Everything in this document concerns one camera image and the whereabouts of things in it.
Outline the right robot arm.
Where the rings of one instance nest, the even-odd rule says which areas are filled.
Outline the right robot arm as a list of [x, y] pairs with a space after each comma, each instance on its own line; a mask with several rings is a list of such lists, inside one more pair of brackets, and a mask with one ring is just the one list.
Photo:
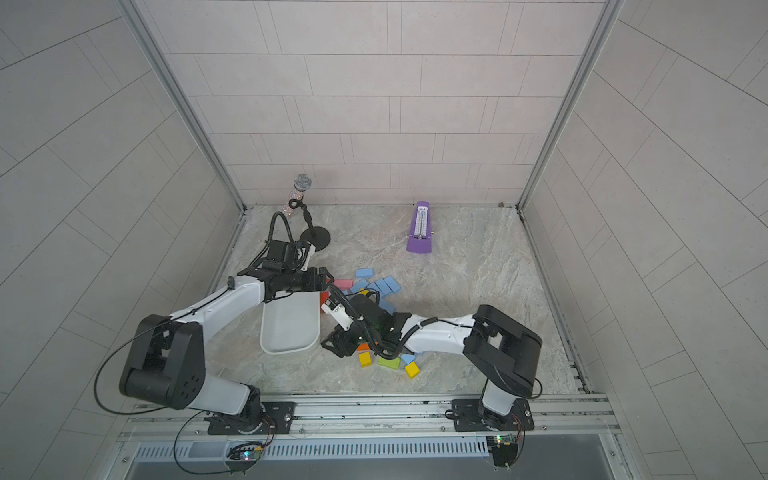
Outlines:
[[345, 295], [329, 290], [321, 309], [337, 322], [321, 346], [339, 358], [366, 344], [381, 360], [435, 352], [461, 355], [486, 377], [473, 413], [451, 408], [455, 422], [469, 430], [534, 429], [529, 401], [535, 398], [541, 337], [499, 309], [483, 304], [473, 314], [444, 319], [390, 312], [376, 292]]

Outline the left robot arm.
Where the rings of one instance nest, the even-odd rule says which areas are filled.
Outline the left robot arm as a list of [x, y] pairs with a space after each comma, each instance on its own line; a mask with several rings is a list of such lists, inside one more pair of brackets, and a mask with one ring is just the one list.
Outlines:
[[206, 374], [205, 344], [242, 313], [292, 294], [323, 292], [334, 277], [310, 267], [309, 242], [272, 240], [246, 268], [200, 303], [137, 327], [118, 383], [122, 395], [163, 408], [209, 412], [241, 433], [263, 424], [260, 390]]

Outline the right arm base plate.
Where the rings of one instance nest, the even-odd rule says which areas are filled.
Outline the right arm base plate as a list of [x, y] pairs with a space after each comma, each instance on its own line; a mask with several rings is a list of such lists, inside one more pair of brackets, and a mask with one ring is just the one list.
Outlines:
[[535, 429], [528, 400], [517, 397], [510, 412], [504, 415], [486, 408], [480, 398], [455, 399], [446, 411], [446, 417], [453, 421], [457, 432], [528, 432]]

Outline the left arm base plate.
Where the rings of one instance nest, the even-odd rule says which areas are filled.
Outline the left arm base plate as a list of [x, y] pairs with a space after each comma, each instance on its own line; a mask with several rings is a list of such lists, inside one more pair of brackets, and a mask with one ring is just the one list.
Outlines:
[[238, 415], [214, 413], [205, 418], [208, 435], [284, 435], [291, 429], [295, 402], [263, 402], [245, 406]]

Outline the white plastic tray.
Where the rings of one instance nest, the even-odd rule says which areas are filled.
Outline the white plastic tray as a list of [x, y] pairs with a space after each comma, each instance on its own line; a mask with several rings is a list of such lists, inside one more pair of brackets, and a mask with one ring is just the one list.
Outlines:
[[298, 353], [315, 346], [321, 333], [320, 293], [296, 293], [267, 303], [260, 347], [269, 355]]

